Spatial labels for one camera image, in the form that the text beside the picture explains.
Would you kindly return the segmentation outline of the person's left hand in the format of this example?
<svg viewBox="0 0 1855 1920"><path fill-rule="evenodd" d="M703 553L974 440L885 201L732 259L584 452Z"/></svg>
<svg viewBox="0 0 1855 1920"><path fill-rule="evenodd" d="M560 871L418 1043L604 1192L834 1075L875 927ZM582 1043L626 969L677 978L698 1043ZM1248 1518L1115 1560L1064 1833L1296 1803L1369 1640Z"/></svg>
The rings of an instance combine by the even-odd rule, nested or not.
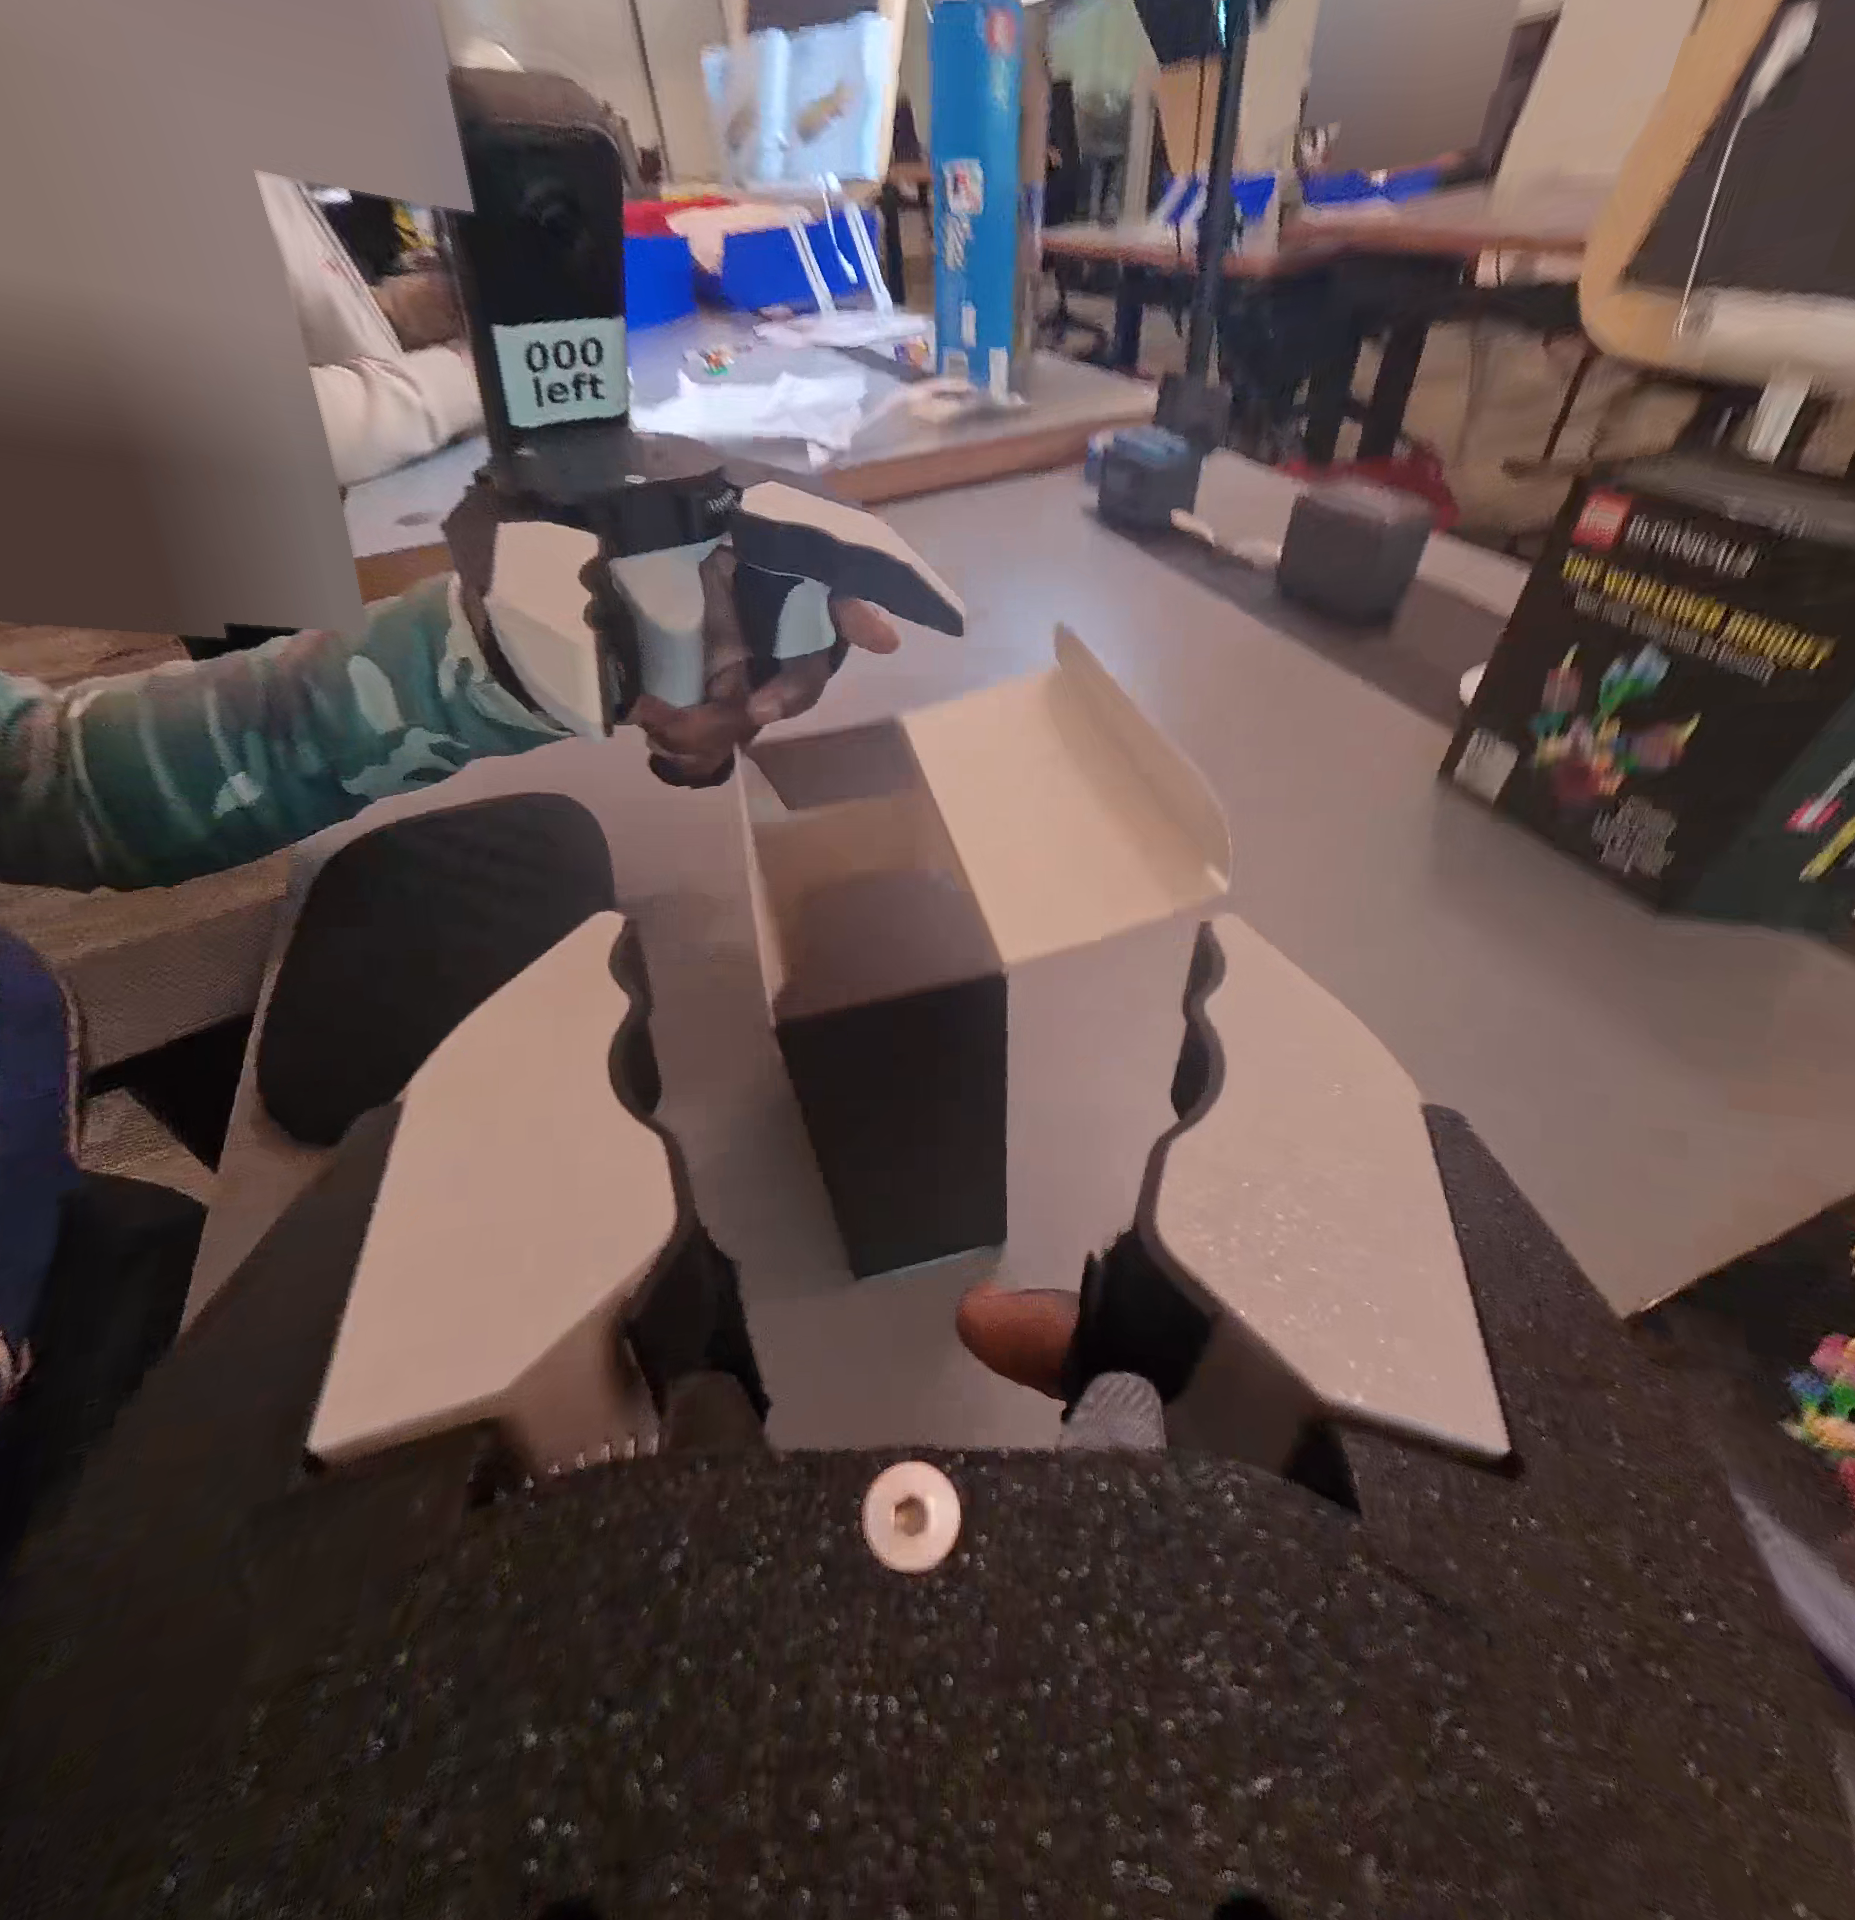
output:
<svg viewBox="0 0 1855 1920"><path fill-rule="evenodd" d="M901 634L873 604L831 598L834 639L826 647L777 666L756 684L740 625L733 589L736 564L729 549L715 549L700 564L705 695L698 708L672 708L644 695L628 722L649 742L655 768L687 785L714 785L729 761L765 730L818 708L848 653L893 655Z"/></svg>

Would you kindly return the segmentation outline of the long brown desk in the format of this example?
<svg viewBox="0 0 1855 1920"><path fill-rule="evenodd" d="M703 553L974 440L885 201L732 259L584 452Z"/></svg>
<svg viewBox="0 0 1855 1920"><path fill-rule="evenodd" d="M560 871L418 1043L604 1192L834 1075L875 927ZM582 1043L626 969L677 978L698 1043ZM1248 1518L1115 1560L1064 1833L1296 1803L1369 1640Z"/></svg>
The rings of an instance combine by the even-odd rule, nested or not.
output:
<svg viewBox="0 0 1855 1920"><path fill-rule="evenodd" d="M1290 243L1228 252L1209 267L1153 227L1051 227L1046 265L1085 273L1113 301L1103 366L1136 371L1144 316L1181 324L1185 366L1161 379L1160 414L1263 464L1323 473L1380 464L1408 447L1405 420L1438 328L1484 326L1580 337L1570 282L1499 279L1487 251L1414 245L1389 223L1303 227Z"/></svg>

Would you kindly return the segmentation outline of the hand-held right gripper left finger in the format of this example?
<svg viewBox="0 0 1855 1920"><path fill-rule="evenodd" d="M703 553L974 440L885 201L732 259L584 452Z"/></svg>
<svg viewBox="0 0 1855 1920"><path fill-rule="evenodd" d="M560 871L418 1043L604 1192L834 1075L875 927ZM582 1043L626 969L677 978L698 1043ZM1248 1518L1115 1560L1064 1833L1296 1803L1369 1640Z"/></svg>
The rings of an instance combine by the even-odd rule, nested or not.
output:
<svg viewBox="0 0 1855 1920"><path fill-rule="evenodd" d="M684 1204L623 1088L635 961L635 927L594 915L416 1069L307 1430L322 1466L481 1425L531 1472L658 1446L626 1314Z"/></svg>

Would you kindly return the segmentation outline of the tall blue lego box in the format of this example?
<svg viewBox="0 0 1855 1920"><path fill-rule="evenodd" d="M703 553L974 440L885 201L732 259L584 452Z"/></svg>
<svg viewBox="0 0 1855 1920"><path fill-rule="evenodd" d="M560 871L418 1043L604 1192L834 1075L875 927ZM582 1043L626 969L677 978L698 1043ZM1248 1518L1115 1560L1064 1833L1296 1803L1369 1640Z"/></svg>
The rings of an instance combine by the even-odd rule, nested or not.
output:
<svg viewBox="0 0 1855 1920"><path fill-rule="evenodd" d="M930 60L934 368L1005 400L1018 339L1022 5L934 5Z"/></svg>

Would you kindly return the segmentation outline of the wooden table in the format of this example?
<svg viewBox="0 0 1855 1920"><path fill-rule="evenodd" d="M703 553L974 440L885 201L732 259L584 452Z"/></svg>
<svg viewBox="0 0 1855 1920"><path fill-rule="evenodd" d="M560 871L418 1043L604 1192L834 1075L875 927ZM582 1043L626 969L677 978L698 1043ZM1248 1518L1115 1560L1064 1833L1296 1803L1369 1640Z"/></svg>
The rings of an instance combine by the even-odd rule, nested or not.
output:
<svg viewBox="0 0 1855 1920"><path fill-rule="evenodd" d="M1076 359L1038 354L1026 400L922 400L930 375L877 349L831 349L763 341L736 320L697 316L636 333L630 359L635 399L670 400L681 382L710 388L714 415L698 437L740 464L763 464L863 507L977 487L994 478L1080 467L1103 432L1143 424L1156 414L1153 380L1107 371ZM739 405L733 393L779 379L862 382L852 437L834 447L811 440L723 440Z"/></svg>

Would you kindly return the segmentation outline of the black hard case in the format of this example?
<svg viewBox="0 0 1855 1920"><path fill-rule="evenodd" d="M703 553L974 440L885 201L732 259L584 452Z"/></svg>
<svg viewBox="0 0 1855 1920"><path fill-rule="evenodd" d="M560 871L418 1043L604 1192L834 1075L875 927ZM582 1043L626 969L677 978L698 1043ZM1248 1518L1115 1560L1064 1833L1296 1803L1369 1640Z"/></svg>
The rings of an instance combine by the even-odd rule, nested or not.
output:
<svg viewBox="0 0 1855 1920"><path fill-rule="evenodd" d="M1275 589L1322 619L1387 628L1421 575L1435 527L1435 507L1421 493L1347 475L1318 482L1293 507Z"/></svg>

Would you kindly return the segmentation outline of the small blue bin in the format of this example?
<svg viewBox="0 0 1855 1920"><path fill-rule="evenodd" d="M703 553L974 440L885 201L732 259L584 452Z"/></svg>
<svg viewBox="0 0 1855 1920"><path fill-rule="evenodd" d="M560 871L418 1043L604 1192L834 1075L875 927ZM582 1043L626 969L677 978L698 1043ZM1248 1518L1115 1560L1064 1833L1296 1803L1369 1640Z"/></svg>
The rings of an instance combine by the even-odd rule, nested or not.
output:
<svg viewBox="0 0 1855 1920"><path fill-rule="evenodd" d="M871 296L875 262L856 206L639 201L626 216L626 324L665 328L703 303L819 314Z"/></svg>

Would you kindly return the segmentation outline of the black panel with wooden rim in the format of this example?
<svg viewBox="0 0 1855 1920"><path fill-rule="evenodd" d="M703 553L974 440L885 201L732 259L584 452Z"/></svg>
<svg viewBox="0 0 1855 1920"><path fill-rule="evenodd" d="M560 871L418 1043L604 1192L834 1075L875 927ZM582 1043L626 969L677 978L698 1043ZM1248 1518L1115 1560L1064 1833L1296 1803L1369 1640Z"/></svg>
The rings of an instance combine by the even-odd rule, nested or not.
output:
<svg viewBox="0 0 1855 1920"><path fill-rule="evenodd" d="M1707 5L1591 226L1606 354L1855 395L1855 2Z"/></svg>

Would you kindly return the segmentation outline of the black carton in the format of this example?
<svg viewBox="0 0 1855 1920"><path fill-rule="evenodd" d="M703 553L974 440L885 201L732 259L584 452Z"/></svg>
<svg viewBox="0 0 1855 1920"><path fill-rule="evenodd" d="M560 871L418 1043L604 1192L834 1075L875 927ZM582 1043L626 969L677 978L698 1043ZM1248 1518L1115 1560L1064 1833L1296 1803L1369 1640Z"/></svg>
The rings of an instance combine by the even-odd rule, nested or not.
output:
<svg viewBox="0 0 1855 1920"><path fill-rule="evenodd" d="M742 763L771 1028L859 1279L1079 1271L1167 1129L1224 804L1104 658Z"/></svg>

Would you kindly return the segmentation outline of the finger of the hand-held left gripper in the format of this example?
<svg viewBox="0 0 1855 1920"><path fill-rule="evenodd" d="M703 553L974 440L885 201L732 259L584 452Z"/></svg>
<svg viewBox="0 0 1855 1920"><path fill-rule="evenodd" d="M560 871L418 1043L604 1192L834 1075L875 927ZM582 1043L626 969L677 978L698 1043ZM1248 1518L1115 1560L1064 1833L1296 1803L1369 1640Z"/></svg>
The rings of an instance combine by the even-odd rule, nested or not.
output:
<svg viewBox="0 0 1855 1920"><path fill-rule="evenodd" d="M961 595L882 518L783 482L742 490L732 514L733 595L744 637L831 637L841 598L963 637Z"/></svg>

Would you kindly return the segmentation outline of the person's left forearm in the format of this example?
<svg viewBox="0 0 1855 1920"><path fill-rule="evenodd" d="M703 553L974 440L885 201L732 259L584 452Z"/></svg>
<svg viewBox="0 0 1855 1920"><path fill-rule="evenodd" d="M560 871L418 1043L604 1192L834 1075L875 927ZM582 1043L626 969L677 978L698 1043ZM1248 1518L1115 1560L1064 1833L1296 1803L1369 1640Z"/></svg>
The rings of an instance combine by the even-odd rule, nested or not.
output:
<svg viewBox="0 0 1855 1920"><path fill-rule="evenodd" d="M453 577L213 660L54 689L0 670L0 885L177 887L567 730L504 685Z"/></svg>

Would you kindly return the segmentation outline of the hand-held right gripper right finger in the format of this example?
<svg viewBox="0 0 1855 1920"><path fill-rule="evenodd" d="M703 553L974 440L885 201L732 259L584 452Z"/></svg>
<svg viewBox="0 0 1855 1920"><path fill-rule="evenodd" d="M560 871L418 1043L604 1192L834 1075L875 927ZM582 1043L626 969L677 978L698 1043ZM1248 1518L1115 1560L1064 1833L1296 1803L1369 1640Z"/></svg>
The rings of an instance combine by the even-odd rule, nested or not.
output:
<svg viewBox="0 0 1855 1920"><path fill-rule="evenodd" d="M1239 917L1198 939L1180 1119L1136 1236L1207 1321L1174 1446L1283 1469L1318 1427L1503 1469L1514 1442L1415 1081Z"/></svg>

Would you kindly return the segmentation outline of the white plastic bags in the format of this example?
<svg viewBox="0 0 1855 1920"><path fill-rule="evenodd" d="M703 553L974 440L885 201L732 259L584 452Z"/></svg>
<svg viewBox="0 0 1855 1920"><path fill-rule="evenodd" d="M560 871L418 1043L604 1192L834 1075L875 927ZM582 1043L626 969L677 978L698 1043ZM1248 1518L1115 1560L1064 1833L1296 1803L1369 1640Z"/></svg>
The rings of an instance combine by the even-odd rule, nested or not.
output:
<svg viewBox="0 0 1855 1920"><path fill-rule="evenodd" d="M777 374L769 382L697 382L647 415L657 434L703 443L798 443L819 459L843 454L866 417L868 379L858 368L834 374Z"/></svg>

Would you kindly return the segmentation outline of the lego instruction booklet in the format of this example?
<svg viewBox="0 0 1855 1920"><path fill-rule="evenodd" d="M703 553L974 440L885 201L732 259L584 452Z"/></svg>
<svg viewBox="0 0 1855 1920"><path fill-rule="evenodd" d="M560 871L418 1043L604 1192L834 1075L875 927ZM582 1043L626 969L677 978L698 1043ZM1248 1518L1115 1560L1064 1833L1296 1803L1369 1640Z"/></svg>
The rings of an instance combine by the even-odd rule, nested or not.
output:
<svg viewBox="0 0 1855 1920"><path fill-rule="evenodd" d="M1633 1314L1785 1608L1855 1689L1855 1192Z"/></svg>

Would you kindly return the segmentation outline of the black light stand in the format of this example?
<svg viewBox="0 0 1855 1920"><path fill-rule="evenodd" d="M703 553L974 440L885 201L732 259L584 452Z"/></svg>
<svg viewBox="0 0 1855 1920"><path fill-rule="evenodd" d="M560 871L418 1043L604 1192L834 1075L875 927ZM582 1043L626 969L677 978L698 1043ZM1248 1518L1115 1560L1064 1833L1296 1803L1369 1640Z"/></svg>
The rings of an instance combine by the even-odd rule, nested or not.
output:
<svg viewBox="0 0 1855 1920"><path fill-rule="evenodd" d="M1177 432L1207 447L1214 447L1226 437L1230 417L1228 389L1217 382L1213 370L1217 363L1214 349L1228 277L1228 254L1232 251L1238 222L1232 177L1241 137L1246 65L1253 31L1256 23L1265 19L1269 5L1228 2L1219 12L1224 13L1222 25L1226 29L1226 66L1209 149L1207 201L1198 230L1196 296L1186 318L1185 374L1180 375L1180 389L1174 402Z"/></svg>

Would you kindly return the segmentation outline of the small black case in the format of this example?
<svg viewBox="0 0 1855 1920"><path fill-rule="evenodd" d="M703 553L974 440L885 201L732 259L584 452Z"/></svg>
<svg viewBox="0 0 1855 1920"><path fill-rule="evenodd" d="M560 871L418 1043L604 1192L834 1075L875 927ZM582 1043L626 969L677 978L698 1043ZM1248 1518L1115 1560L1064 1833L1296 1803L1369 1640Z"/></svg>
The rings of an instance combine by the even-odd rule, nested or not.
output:
<svg viewBox="0 0 1855 1920"><path fill-rule="evenodd" d="M1101 435L1092 463L1093 510L1127 536L1161 537L1196 514L1207 448L1160 424Z"/></svg>

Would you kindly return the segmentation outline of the booklet on clear stand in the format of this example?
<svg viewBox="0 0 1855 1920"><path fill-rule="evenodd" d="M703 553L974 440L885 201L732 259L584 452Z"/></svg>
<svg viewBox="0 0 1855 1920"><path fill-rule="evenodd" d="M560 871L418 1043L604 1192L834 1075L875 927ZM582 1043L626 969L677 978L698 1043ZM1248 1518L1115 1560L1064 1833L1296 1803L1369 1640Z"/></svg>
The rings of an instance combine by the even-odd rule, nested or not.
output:
<svg viewBox="0 0 1855 1920"><path fill-rule="evenodd" d="M703 48L718 177L744 188L882 179L893 149L894 51L882 12Z"/></svg>

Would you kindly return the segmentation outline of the black honeycomb cushion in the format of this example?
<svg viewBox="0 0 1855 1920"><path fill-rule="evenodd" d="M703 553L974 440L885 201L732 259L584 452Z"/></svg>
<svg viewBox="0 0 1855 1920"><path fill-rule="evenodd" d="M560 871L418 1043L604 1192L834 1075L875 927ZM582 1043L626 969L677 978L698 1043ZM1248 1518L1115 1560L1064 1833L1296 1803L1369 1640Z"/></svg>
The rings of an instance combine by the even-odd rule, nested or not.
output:
<svg viewBox="0 0 1855 1920"><path fill-rule="evenodd" d="M338 1144L481 1004L614 907L606 834L566 795L467 803L357 838L316 874L274 973L263 1112L300 1147Z"/></svg>

